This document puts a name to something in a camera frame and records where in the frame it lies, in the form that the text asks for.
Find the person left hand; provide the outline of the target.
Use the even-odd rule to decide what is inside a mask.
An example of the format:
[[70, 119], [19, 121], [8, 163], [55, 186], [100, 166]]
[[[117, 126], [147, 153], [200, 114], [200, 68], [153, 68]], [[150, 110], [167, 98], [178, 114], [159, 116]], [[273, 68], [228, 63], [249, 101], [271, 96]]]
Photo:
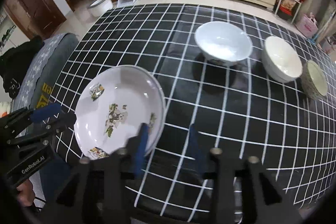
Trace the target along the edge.
[[17, 187], [19, 192], [17, 195], [17, 200], [23, 207], [29, 207], [34, 203], [35, 192], [33, 190], [33, 184], [27, 179], [25, 182]]

